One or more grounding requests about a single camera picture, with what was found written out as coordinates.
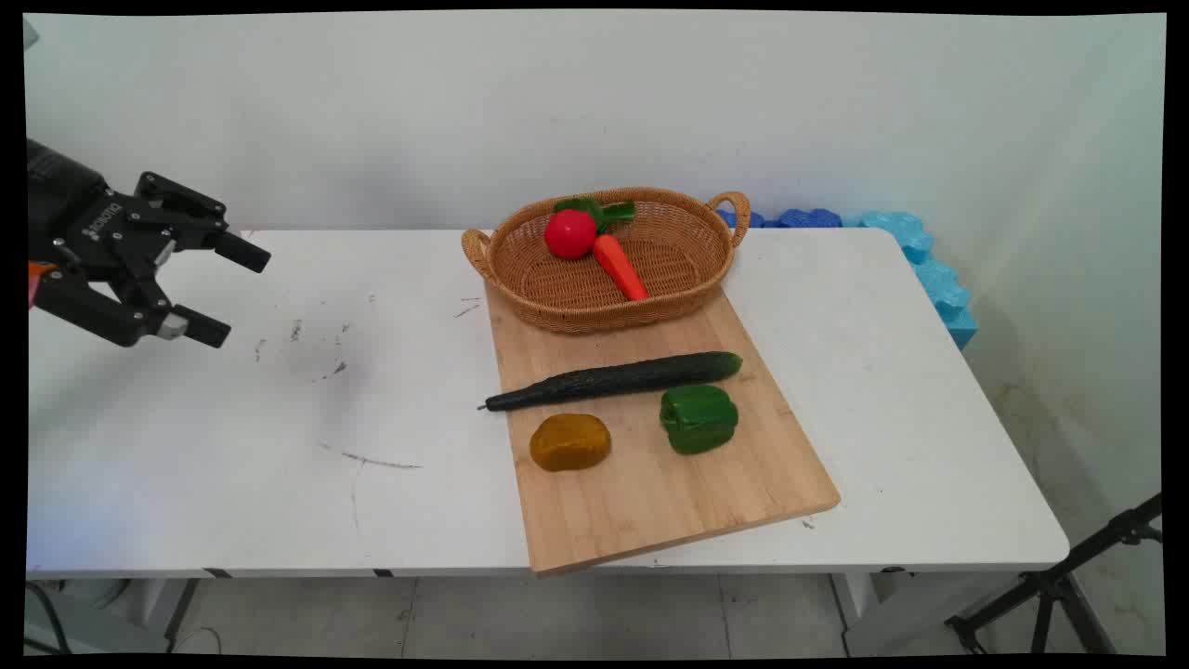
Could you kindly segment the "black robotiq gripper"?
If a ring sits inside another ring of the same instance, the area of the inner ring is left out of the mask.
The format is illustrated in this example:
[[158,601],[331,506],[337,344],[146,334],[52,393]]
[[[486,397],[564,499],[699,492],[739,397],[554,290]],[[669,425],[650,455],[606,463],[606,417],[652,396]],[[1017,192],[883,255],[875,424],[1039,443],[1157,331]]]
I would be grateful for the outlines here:
[[[190,337],[220,348],[232,326],[171,302],[157,272],[182,251],[213,251],[253,272],[270,263],[268,250],[243,240],[226,207],[153,171],[136,190],[114,190],[101,173],[27,139],[27,274],[33,305],[115,346],[143,337]],[[94,291],[111,280],[115,297]]]

